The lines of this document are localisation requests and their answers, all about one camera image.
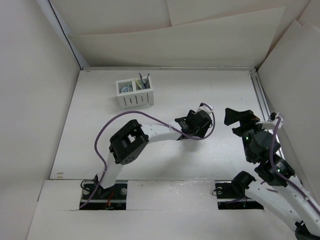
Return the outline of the blue-white round tin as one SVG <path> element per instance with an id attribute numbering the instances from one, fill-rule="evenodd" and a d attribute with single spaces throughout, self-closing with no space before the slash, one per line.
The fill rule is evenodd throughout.
<path id="1" fill-rule="evenodd" d="M 133 91 L 133 89 L 132 89 L 131 86 L 124 86 L 124 87 L 121 88 L 120 93 L 124 94 L 124 93 L 129 93 L 129 92 L 132 92 L 132 91 Z"/>

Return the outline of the dark blue pen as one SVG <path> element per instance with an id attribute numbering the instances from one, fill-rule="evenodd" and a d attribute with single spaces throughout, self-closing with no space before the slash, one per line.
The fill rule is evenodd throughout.
<path id="1" fill-rule="evenodd" d="M 142 77 L 142 74 L 139 72 L 138 75 L 139 75 L 140 80 L 141 80 L 141 82 L 142 82 L 142 84 L 143 84 L 143 86 L 144 86 L 144 89 L 146 89 L 145 81 L 144 81 L 144 78 Z"/>

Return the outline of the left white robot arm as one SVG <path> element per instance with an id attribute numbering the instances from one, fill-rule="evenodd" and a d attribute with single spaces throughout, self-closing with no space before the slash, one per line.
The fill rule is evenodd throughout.
<path id="1" fill-rule="evenodd" d="M 110 138 L 109 153 L 107 159 L 103 159 L 98 151 L 100 136 L 113 121 L 128 114 L 141 114 L 157 123 L 142 124 L 136 119 L 130 120 Z M 215 123 L 213 107 L 205 103 L 201 103 L 196 111 L 190 110 L 187 116 L 176 118 L 171 122 L 161 121 L 137 110 L 116 115 L 98 133 L 94 143 L 95 152 L 100 159 L 103 159 L 104 164 L 103 171 L 97 175 L 95 194 L 100 198 L 107 198 L 123 166 L 135 161 L 148 144 L 162 141 L 204 140 L 213 133 Z"/>

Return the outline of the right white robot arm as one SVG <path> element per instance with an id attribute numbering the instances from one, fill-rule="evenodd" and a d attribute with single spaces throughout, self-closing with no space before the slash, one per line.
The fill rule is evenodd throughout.
<path id="1" fill-rule="evenodd" d="M 255 178 L 241 171 L 231 180 L 232 193 L 241 199 L 249 198 L 282 220 L 298 240 L 320 238 L 320 206 L 300 182 L 295 170 L 277 154 L 281 144 L 278 130 L 284 119 L 271 113 L 261 121 L 251 110 L 225 109 L 224 124 L 239 123 L 232 132 L 242 140 L 245 159 L 256 165 Z"/>

